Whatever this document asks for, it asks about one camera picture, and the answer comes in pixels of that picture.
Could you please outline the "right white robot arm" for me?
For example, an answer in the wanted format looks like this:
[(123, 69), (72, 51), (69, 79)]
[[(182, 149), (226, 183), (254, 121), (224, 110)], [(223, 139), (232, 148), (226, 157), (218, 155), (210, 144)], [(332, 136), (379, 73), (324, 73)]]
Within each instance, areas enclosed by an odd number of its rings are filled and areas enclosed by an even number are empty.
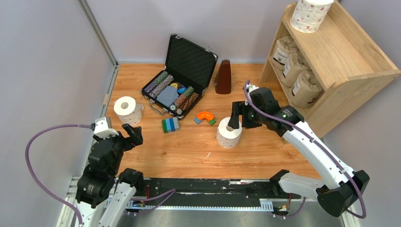
[(275, 197), (286, 193), (318, 201), (331, 216), (348, 212), (357, 218), (367, 216), (363, 192), (370, 180), (364, 170), (355, 171), (341, 161), (313, 132), (301, 113), (287, 105), (280, 107), (267, 87), (251, 85), (244, 88), (245, 101), (232, 103), (226, 128), (231, 130), (257, 128), (265, 125), (292, 144), (314, 167), (319, 180), (280, 170), (270, 178), (270, 191)]

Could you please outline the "brown roll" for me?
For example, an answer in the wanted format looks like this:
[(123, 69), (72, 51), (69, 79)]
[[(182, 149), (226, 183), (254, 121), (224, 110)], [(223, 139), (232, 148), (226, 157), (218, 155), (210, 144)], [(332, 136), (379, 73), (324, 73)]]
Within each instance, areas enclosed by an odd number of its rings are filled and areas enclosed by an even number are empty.
[(279, 38), (273, 48), (272, 63), (283, 70), (289, 55), (297, 51), (298, 46), (291, 36)]
[(291, 87), (295, 83), (298, 75), (308, 70), (310, 70), (310, 67), (302, 53), (298, 50), (289, 55), (281, 73), (280, 80), (286, 87)]
[(312, 71), (301, 72), (290, 91), (290, 102), (303, 109), (313, 106), (324, 92)]

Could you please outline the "brown roll front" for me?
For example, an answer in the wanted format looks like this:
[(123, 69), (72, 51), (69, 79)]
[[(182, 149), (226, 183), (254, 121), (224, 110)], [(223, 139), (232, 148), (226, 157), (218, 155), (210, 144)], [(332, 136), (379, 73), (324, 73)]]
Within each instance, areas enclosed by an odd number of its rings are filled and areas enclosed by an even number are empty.
[(298, 75), (308, 70), (310, 70), (310, 67), (302, 53), (298, 50), (289, 55), (281, 73), (280, 80), (286, 87), (291, 87), (295, 83)]

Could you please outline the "white toilet paper roll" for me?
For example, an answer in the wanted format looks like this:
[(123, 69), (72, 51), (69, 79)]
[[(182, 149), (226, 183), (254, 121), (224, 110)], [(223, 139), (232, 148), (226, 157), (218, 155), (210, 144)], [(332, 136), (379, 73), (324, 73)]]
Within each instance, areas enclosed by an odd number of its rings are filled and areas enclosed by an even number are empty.
[(123, 124), (135, 126), (142, 120), (144, 105), (130, 96), (123, 96), (114, 102), (113, 110)]

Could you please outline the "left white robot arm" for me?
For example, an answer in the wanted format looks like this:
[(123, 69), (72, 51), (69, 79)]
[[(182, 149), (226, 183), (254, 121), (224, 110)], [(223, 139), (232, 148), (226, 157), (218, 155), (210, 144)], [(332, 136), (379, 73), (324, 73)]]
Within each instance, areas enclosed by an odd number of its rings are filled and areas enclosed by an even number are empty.
[(106, 120), (91, 124), (96, 142), (77, 183), (79, 227), (114, 227), (133, 195), (144, 192), (143, 173), (126, 168), (118, 173), (124, 152), (143, 144), (142, 128), (123, 124), (124, 137)]

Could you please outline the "patterned paper roll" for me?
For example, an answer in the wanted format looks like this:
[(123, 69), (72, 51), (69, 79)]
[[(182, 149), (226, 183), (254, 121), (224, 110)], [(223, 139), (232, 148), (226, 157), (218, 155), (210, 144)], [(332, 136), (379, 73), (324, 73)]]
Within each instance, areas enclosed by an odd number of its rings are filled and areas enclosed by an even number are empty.
[(334, 0), (298, 0), (291, 26), (302, 33), (316, 32), (333, 3)]
[(242, 123), (238, 121), (239, 128), (238, 129), (229, 129), (230, 117), (226, 117), (222, 119), (217, 128), (217, 141), (220, 146), (224, 148), (233, 148), (235, 147), (240, 140), (242, 134)]

